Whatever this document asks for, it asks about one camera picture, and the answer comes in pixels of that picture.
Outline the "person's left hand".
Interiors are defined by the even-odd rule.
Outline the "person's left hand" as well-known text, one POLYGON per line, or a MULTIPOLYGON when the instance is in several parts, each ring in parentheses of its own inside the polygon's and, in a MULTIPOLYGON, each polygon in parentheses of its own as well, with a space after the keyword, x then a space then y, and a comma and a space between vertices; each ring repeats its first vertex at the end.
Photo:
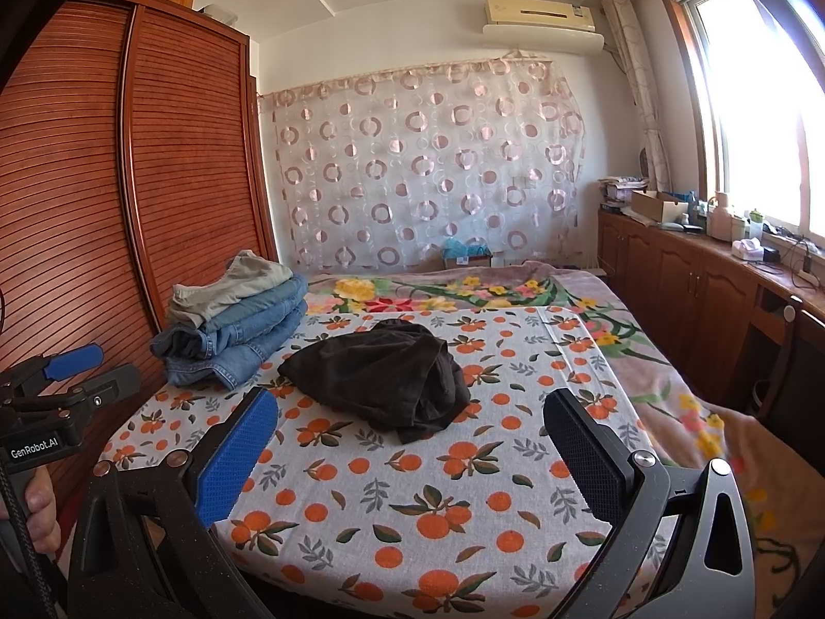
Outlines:
POLYGON ((29 510, 27 527, 38 553, 53 555, 60 548, 61 530, 57 521, 55 489, 46 467, 39 467, 24 492, 29 510))

